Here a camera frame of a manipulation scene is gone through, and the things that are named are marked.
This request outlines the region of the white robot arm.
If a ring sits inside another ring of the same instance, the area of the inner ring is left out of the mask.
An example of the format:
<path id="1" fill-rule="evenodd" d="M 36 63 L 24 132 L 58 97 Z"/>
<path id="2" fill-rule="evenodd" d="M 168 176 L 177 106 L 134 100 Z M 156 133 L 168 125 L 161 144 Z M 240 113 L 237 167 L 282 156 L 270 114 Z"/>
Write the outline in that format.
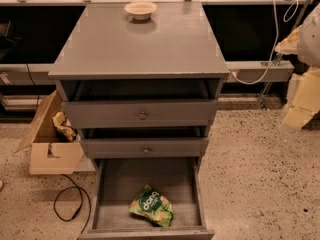
<path id="1" fill-rule="evenodd" d="M 318 4 L 275 50 L 294 54 L 305 66 L 303 73 L 293 73 L 287 90 L 287 103 L 281 124 L 301 129 L 320 112 L 320 4 Z"/>

